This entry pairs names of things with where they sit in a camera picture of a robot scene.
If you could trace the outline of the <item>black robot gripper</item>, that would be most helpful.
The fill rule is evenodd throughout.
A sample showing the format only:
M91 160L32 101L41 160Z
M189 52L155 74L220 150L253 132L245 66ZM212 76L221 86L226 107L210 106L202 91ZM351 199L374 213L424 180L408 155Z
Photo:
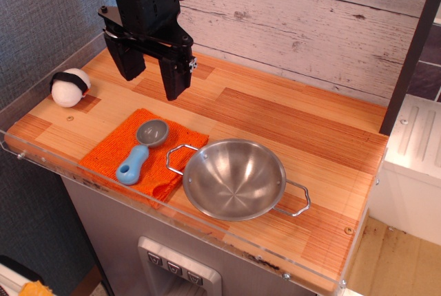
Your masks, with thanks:
M159 66L168 101L176 100L189 86L192 37L178 24L184 0L116 0L101 6L105 43L121 76L132 81L145 70L144 55L160 59Z

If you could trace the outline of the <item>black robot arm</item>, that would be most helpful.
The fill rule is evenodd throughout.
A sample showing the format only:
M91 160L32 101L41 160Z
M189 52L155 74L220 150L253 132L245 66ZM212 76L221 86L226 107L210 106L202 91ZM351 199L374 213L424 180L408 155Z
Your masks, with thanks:
M101 6L104 39L120 74L131 81L145 70L145 56L158 61L165 94L174 101L191 84L197 66L193 38L178 24L182 0L116 0Z

